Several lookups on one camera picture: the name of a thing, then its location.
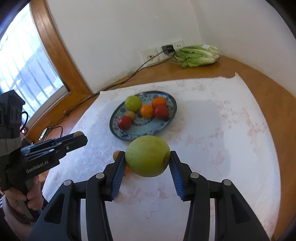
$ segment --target window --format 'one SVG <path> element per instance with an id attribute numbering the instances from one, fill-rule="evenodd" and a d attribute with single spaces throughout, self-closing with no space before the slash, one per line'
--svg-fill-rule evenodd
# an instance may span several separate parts
<path id="1" fill-rule="evenodd" d="M 23 109 L 29 115 L 28 127 L 67 92 L 44 51 L 29 4 L 0 40 L 0 93 L 9 90 L 26 102 Z"/>

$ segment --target wooden table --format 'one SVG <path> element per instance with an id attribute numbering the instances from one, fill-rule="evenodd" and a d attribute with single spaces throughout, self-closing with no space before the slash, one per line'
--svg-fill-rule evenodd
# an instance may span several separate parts
<path id="1" fill-rule="evenodd" d="M 275 238 L 278 238 L 296 213 L 296 176 L 294 172 L 296 169 L 296 99 L 294 96 L 261 72 L 224 56 L 221 56 L 220 61 L 216 64 L 186 70 L 172 63 L 163 63 L 144 69 L 119 87 L 173 79 L 232 77 L 235 72 L 243 78 L 258 102 L 276 147 L 282 186 L 279 219 L 274 233 Z M 65 119 L 62 123 L 65 134 L 71 132 L 94 100 L 87 101 Z M 54 130 L 51 137 L 58 136 L 59 129 Z"/>

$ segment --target metal screw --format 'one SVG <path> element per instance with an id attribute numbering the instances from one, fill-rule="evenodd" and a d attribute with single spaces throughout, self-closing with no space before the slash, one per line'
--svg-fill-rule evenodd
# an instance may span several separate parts
<path id="1" fill-rule="evenodd" d="M 192 178 L 199 178 L 199 174 L 197 173 L 197 172 L 192 172 L 191 174 L 190 174 L 190 177 L 192 177 Z"/>
<path id="2" fill-rule="evenodd" d="M 230 186 L 230 185 L 231 185 L 231 181 L 228 180 L 228 179 L 225 179 L 225 180 L 223 181 L 223 183 L 224 183 L 226 186 Z"/>
<path id="3" fill-rule="evenodd" d="M 69 179 L 64 181 L 65 186 L 69 186 L 71 183 L 72 183 L 72 181 Z"/>
<path id="4" fill-rule="evenodd" d="M 105 176 L 105 174 L 102 173 L 102 172 L 99 172 L 99 173 L 96 174 L 97 179 L 102 179 L 104 176 Z"/>

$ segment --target white tablecloth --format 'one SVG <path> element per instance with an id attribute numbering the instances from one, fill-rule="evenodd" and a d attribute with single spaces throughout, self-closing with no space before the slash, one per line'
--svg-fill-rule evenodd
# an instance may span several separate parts
<path id="1" fill-rule="evenodd" d="M 102 172 L 113 162 L 115 150 L 126 150 L 129 142 L 116 139 L 109 130 L 110 117 L 127 96 L 149 90 L 171 94 L 178 105 L 173 121 L 157 136 L 192 171 L 213 181 L 230 179 L 271 237 L 281 195 L 277 155 L 266 120 L 238 75 L 101 92 L 73 129 L 83 131 L 88 144 L 50 170 L 43 188 L 45 198 L 49 200 L 66 179 L 79 182 Z M 169 168 L 154 178 L 126 175 L 119 196 L 106 202 L 106 207 L 114 240 L 183 240 L 189 202 L 177 196 Z M 85 239 L 85 220 L 82 233 Z M 214 240 L 213 202 L 210 233 L 209 240 Z"/>

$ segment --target human hand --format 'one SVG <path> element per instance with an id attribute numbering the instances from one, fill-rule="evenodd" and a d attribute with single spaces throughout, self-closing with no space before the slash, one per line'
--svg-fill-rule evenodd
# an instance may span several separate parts
<path id="1" fill-rule="evenodd" d="M 14 187 L 11 187 L 4 192 L 10 206 L 20 214 L 24 214 L 24 211 L 19 206 L 18 201 L 26 201 L 28 199 L 28 208 L 33 209 L 34 211 L 41 209 L 43 206 L 44 199 L 38 176 L 33 178 L 33 183 L 34 185 L 27 193 L 27 196 Z"/>

